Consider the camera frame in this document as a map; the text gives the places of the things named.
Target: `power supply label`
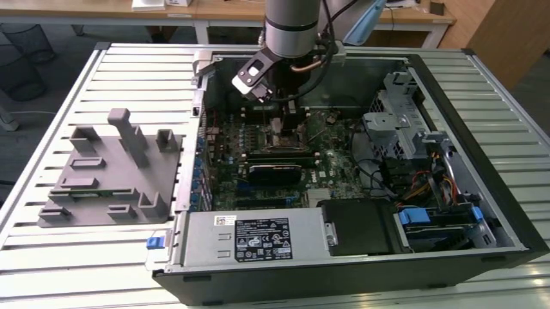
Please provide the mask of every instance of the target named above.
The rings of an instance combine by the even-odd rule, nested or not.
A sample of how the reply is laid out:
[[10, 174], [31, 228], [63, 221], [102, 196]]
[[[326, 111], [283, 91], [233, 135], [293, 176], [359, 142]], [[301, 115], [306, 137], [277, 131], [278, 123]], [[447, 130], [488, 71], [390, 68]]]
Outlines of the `power supply label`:
[[235, 259], [239, 263], [293, 259], [289, 218], [235, 221]]

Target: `blue drive bracket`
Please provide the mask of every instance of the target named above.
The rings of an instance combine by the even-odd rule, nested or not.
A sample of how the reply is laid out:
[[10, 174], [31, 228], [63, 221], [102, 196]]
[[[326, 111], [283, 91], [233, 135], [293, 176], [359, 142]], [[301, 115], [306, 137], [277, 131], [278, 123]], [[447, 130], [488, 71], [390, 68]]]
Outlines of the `blue drive bracket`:
[[429, 212], [425, 208], [406, 208], [399, 212], [399, 221], [402, 225], [410, 223], [430, 223]]

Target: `circuit board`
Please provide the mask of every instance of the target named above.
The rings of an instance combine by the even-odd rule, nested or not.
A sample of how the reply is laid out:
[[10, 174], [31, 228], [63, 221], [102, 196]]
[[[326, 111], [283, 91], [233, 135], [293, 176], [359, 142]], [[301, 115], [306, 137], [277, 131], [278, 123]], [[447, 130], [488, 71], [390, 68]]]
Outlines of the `circuit board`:
[[[302, 148], [297, 153], [314, 153], [315, 167], [301, 169], [298, 184], [274, 187], [253, 187], [249, 184], [247, 169], [251, 163], [243, 156], [267, 151], [270, 126], [246, 124], [237, 115], [229, 115], [226, 120], [209, 135], [215, 211], [273, 208], [269, 203], [262, 205], [246, 202], [258, 200], [283, 202], [283, 208], [310, 207], [306, 192], [311, 189], [326, 189], [330, 198], [365, 197], [359, 172], [351, 163], [347, 149], [349, 135], [357, 120], [339, 119], [338, 112], [330, 110], [311, 112], [303, 122], [306, 131]], [[254, 204], [254, 207], [239, 207], [245, 203]]]

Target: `slotted aluminum surface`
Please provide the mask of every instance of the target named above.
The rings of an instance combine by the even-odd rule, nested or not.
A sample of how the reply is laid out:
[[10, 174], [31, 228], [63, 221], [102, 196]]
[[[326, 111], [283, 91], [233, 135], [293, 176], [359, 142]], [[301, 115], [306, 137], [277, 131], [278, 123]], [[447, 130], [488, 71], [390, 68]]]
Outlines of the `slotted aluminum surface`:
[[[251, 46], [207, 47], [254, 50]], [[111, 108], [128, 108], [131, 121], [142, 125], [144, 134], [159, 128], [171, 128], [178, 134], [188, 132], [192, 55], [201, 48], [205, 46], [114, 44], [108, 51], [94, 51], [0, 212], [0, 308], [186, 308], [144, 267], [146, 239], [170, 229], [172, 222], [58, 229], [42, 229], [35, 222], [72, 150], [67, 137], [76, 124], [94, 124], [100, 134], [114, 135], [107, 113]], [[474, 64], [476, 58], [457, 50], [350, 51], [418, 53], [423, 57], [541, 235], [550, 241], [548, 137], [482, 65]], [[549, 286], [550, 256], [545, 256], [453, 288], [226, 307], [549, 308]]]

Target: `blue latch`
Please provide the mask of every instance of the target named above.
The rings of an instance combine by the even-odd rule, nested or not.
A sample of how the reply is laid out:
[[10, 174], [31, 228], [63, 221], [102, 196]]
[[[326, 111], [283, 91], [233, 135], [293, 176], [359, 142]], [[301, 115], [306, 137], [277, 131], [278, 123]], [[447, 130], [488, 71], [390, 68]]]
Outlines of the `blue latch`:
[[484, 213], [478, 206], [473, 206], [472, 212], [474, 213], [476, 220], [482, 222], [484, 220]]
[[399, 212], [402, 225], [410, 223], [430, 223], [429, 212], [425, 208], [406, 208]]
[[164, 249], [164, 236], [150, 237], [147, 239], [147, 249], [148, 250]]

